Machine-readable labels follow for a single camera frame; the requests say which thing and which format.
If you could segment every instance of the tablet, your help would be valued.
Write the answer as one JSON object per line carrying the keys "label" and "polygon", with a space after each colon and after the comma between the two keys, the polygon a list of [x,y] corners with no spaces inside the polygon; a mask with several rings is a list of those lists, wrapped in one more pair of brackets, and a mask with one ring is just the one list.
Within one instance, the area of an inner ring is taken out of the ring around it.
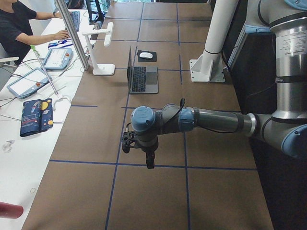
{"label": "tablet", "polygon": [[48,51],[44,60],[46,70],[59,71],[65,69],[71,61],[72,49],[52,48]]}
{"label": "tablet", "polygon": [[48,78],[40,68],[35,68],[20,79],[9,84],[7,88],[16,97],[26,98],[48,83]]}

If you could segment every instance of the black t-shirt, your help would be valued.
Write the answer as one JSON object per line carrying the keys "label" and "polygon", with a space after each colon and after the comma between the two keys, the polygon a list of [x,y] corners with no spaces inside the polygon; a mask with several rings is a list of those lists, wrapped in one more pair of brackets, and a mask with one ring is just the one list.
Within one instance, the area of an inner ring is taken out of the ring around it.
{"label": "black t-shirt", "polygon": [[36,17],[36,12],[21,2],[12,4],[14,13],[0,10],[0,43],[10,57],[19,57],[18,65],[30,50],[30,46],[19,42],[16,37],[21,33],[33,35],[29,19]]}

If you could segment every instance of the laptop keyboard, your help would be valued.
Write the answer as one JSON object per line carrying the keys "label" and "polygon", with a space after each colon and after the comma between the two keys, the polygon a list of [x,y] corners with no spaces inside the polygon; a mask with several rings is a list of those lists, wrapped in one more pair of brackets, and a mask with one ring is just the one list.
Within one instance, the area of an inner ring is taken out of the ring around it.
{"label": "laptop keyboard", "polygon": [[76,29],[79,31],[79,24],[80,24],[80,12],[79,11],[72,11],[71,12],[71,20]]}
{"label": "laptop keyboard", "polygon": [[133,67],[132,91],[145,92],[146,85],[146,67]]}

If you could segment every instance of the white table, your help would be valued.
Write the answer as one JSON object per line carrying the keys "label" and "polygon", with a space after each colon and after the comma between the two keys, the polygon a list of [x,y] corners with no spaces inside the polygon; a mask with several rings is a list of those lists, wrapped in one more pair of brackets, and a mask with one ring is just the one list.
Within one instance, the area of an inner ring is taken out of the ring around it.
{"label": "white table", "polygon": [[[80,10],[80,12],[81,23],[78,36],[82,46],[85,48],[86,41],[81,32],[92,30],[93,26],[88,24],[88,18],[86,17],[87,10]],[[53,34],[62,29],[65,29],[63,20],[54,18],[43,31],[42,35]],[[47,46],[48,43],[36,46],[42,58],[48,52]],[[73,58],[71,60],[71,63],[73,63],[77,59],[77,53],[73,46],[70,46],[70,48],[73,50]],[[38,61],[33,60],[27,62],[27,60],[34,58],[36,58],[35,54],[30,50],[24,58],[27,65],[21,64],[15,71],[15,74],[24,75],[31,70],[29,67],[40,67]],[[60,73],[61,71],[50,72],[54,85],[59,93],[68,95],[72,99],[83,75],[83,67],[80,60],[76,60],[72,68],[66,71],[61,77],[57,77]],[[7,85],[16,79],[16,77],[11,77]],[[14,95],[5,86],[0,92],[0,100],[12,97]],[[49,97],[53,100],[57,99],[51,86],[47,85],[31,97],[23,100],[15,99],[3,106],[0,108],[0,115],[21,119],[24,101],[46,99]],[[71,104],[67,100],[57,102],[56,111],[53,112],[53,120],[55,122],[53,127],[47,132],[24,138],[19,136],[20,121],[0,116],[0,146],[6,144],[9,140],[14,141],[10,152],[5,152],[0,149],[0,201],[21,205],[24,208],[24,213],[18,219],[0,218],[0,229],[18,230],[22,228],[70,106]]]}

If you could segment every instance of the white mouse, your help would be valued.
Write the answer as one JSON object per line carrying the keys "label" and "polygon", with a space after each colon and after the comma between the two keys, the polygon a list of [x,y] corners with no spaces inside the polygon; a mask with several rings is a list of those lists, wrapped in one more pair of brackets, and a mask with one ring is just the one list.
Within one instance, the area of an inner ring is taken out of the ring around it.
{"label": "white mouse", "polygon": [[144,59],[152,59],[153,55],[151,53],[148,53],[148,52],[141,52],[139,54],[139,57],[144,58]]}

